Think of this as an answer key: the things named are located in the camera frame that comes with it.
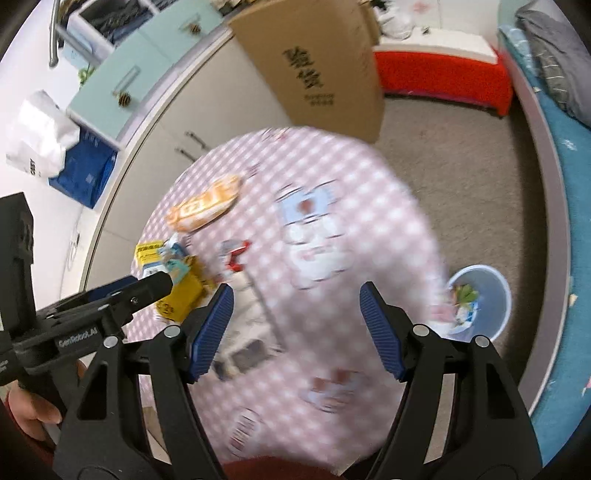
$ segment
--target pink checkered tablecloth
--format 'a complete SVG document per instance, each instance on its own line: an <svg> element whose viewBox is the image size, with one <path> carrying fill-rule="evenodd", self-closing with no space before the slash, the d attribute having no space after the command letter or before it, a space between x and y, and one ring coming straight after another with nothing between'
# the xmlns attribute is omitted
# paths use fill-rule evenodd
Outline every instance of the pink checkered tablecloth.
<svg viewBox="0 0 591 480"><path fill-rule="evenodd" d="M261 356L265 344L254 340L228 356L222 373L211 369L190 387L203 427L223 463L274 455L341 472L380 447L403 391L374 348L359 288L372 280L386 302L428 323L444 299L437 241L408 187L370 145L289 128L235 138L200 158L158 204L140 242L167 239L169 208L225 174L242 175L238 201L188 236L187 247L215 270L221 242L252 241L241 274L281 347ZM149 307L135 315L128 338L162 328ZM153 405L149 378L141 385Z"/></svg>

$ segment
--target white bag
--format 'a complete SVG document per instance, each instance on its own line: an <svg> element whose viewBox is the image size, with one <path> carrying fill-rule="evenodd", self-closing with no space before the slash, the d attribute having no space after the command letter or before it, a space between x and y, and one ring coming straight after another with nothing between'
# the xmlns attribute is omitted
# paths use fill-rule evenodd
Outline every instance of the white bag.
<svg viewBox="0 0 591 480"><path fill-rule="evenodd" d="M7 163L49 179L64 169L66 151L80 139L80 127L43 90L23 101L8 127Z"/></svg>
<svg viewBox="0 0 591 480"><path fill-rule="evenodd" d="M386 12L380 12L378 23L385 36L393 40L405 40L413 33L415 26L413 12L407 2L387 0Z"/></svg>

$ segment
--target carpet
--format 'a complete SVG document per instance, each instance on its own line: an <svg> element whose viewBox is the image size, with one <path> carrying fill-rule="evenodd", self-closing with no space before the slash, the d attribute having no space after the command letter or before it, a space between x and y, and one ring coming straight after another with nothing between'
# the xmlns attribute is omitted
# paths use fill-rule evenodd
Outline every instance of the carpet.
<svg viewBox="0 0 591 480"><path fill-rule="evenodd" d="M429 216L450 276L473 264L497 268L513 309L495 341L516 382L534 341L544 295L544 192L521 105L498 118L465 105L390 97L376 143ZM453 376L446 375L431 446L445 443Z"/></svg>

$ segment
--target blue bedsheet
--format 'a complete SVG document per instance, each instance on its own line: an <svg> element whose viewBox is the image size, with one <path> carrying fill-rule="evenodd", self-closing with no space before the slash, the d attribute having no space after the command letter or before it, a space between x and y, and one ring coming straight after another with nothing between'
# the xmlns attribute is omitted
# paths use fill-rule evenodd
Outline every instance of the blue bedsheet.
<svg viewBox="0 0 591 480"><path fill-rule="evenodd" d="M505 44L530 85L541 89L536 95L560 157L569 207L571 292L579 297L568 309L556 363L532 415L546 464L591 404L591 388L586 388L591 375L591 130L558 108L544 82L526 68L509 42Z"/></svg>

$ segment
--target blue gripper pad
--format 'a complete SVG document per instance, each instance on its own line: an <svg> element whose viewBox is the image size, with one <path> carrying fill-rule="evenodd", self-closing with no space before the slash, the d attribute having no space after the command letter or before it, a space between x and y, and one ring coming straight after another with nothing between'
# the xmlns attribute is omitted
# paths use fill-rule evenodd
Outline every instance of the blue gripper pad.
<svg viewBox="0 0 591 480"><path fill-rule="evenodd" d="M374 285L364 283L359 292L361 314L384 368L400 380L406 372L402 361L402 344L394 333L382 304L386 306Z"/></svg>
<svg viewBox="0 0 591 480"><path fill-rule="evenodd" d="M191 347L191 365L189 372L194 380L204 375L212 364L213 357L222 341L232 312L234 311L234 292L228 285L222 284L209 305L209 313Z"/></svg>

